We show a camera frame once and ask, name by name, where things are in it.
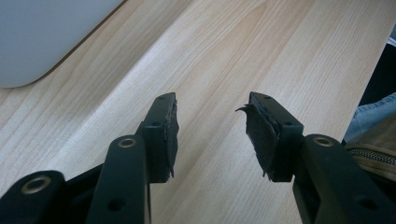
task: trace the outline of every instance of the denim fabric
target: denim fabric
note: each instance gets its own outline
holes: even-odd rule
[[[393,39],[392,37],[388,40],[388,44],[392,45],[393,47],[396,47],[396,40]]]
[[[396,114],[396,92],[374,104],[359,106],[346,130],[344,140],[349,142],[393,114]]]

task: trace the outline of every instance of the screw hole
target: screw hole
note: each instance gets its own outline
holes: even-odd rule
[[[122,208],[124,208],[125,205],[126,205],[126,202],[124,199],[115,198],[115,199],[112,199],[107,204],[107,209],[108,209],[108,211],[111,211],[111,212],[118,212],[118,211],[122,210]]]
[[[355,197],[355,201],[358,202],[362,207],[367,208],[369,210],[377,210],[378,204],[375,201],[367,198],[364,195],[358,195]]]
[[[21,192],[23,194],[34,194],[46,188],[50,184],[50,178],[46,175],[41,175],[31,179],[23,185]]]
[[[327,140],[326,138],[322,138],[322,137],[314,138],[314,142],[320,146],[323,146],[323,147],[331,147],[332,146],[331,141]]]
[[[136,145],[136,140],[133,138],[125,138],[119,141],[119,147],[132,147]]]

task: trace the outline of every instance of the white object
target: white object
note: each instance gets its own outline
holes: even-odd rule
[[[0,0],[0,87],[45,75],[122,0]]]

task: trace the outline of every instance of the wood grain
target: wood grain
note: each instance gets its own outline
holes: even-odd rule
[[[128,1],[52,74],[0,90],[0,193],[34,171],[71,178],[174,91],[176,178],[153,185],[154,223],[300,223],[290,184],[262,178],[234,112],[274,96],[336,139],[395,22],[394,1]]]

